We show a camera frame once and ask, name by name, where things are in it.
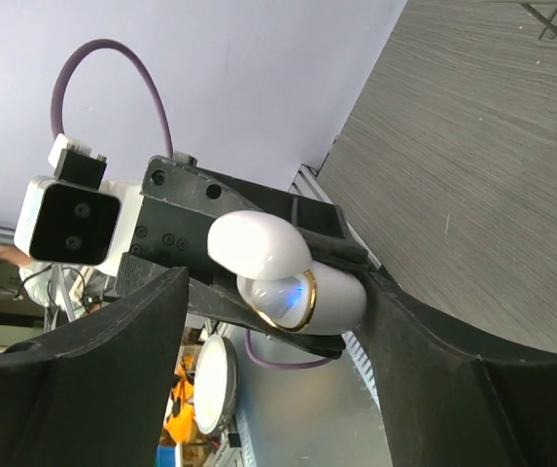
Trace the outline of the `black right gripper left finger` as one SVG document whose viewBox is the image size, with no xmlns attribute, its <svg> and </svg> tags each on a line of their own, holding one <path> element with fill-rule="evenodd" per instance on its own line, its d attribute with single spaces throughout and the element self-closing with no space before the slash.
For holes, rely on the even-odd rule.
<svg viewBox="0 0 557 467">
<path fill-rule="evenodd" d="M 188 297 L 170 269 L 1 352 L 0 466 L 152 465 Z"/>
</svg>

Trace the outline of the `white earbud charging case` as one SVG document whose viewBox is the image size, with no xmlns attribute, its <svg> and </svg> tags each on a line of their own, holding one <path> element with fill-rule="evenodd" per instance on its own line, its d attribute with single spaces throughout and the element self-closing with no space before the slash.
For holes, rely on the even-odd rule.
<svg viewBox="0 0 557 467">
<path fill-rule="evenodd" d="M 282 218 L 252 210 L 225 214 L 209 228 L 207 253 L 236 276 L 243 301 L 275 329 L 329 336 L 363 321 L 362 282 L 315 261 L 303 235 Z"/>
</svg>

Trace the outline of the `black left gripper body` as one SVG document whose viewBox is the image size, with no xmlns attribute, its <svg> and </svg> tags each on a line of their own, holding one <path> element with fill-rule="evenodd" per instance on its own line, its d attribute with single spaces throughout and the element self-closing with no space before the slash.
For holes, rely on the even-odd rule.
<svg viewBox="0 0 557 467">
<path fill-rule="evenodd" d="M 207 254 L 207 235 L 217 217 L 239 205 L 235 177 L 155 156 L 141 182 L 141 206 L 130 245 L 122 256 L 163 268 L 185 267 L 190 276 L 229 295 L 236 294 L 233 273 Z"/>
</svg>

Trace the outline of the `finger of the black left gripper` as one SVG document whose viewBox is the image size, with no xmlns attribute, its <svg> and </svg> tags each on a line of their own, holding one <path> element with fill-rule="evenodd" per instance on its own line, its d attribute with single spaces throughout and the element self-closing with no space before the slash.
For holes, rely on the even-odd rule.
<svg viewBox="0 0 557 467">
<path fill-rule="evenodd" d="M 346 344 L 340 335 L 313 336 L 279 330 L 263 321 L 244 302 L 221 286 L 190 278 L 188 313 L 268 335 L 314 355 L 338 359 Z"/>
<path fill-rule="evenodd" d="M 314 260 L 345 272 L 370 270 L 367 253 L 348 232 L 340 207 L 208 169 L 200 172 L 222 186 L 223 196 L 235 196 L 236 204 L 230 209 L 220 198 L 211 201 L 220 207 L 220 214 L 251 210 L 274 215 L 302 234 Z"/>
</svg>

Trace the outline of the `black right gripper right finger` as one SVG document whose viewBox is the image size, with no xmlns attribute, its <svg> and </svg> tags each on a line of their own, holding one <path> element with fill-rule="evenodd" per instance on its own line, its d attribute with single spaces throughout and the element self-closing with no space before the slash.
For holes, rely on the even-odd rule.
<svg viewBox="0 0 557 467">
<path fill-rule="evenodd" d="M 366 273 L 358 332 L 396 466 L 557 466 L 557 353 L 507 341 Z"/>
</svg>

